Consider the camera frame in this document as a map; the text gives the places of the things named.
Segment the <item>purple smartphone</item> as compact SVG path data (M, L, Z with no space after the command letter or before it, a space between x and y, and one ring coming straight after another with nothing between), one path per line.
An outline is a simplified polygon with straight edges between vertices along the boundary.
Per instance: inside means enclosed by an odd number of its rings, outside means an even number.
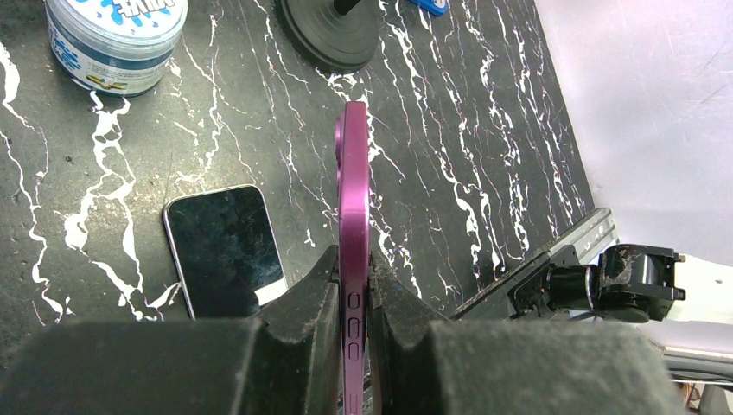
M191 318L253 316L288 290L258 187L178 197L162 219Z

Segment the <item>black smartphone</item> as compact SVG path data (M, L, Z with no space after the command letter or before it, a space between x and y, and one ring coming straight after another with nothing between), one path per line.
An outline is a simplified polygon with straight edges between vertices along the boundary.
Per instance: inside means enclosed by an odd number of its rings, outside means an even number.
M370 257L370 164L365 103L350 101L345 104L335 126L335 147L339 202L342 408L345 414L361 414Z

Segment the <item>black phone stand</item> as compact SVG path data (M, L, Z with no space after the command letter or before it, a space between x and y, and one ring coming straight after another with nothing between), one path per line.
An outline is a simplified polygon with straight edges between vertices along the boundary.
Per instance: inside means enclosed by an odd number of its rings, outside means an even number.
M376 1L277 0L274 11L292 47L323 72L357 72L376 53Z

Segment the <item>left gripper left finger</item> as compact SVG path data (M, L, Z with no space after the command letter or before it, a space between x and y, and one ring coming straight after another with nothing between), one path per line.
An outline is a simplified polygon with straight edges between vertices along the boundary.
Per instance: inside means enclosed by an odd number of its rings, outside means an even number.
M4 414L334 414L337 249L259 313L77 322L32 337L1 379Z

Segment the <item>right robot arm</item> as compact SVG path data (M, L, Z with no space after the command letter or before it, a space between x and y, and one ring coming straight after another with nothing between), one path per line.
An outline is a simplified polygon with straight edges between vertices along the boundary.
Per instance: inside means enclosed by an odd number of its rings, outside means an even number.
M669 354L732 358L731 267L671 248L618 244L582 261L563 246L524 267L506 298L514 318L625 322Z

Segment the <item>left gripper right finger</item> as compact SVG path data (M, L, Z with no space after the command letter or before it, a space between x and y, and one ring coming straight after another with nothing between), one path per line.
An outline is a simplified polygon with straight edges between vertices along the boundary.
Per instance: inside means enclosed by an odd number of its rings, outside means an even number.
M681 414L659 352L619 323L451 321L370 261L377 414Z

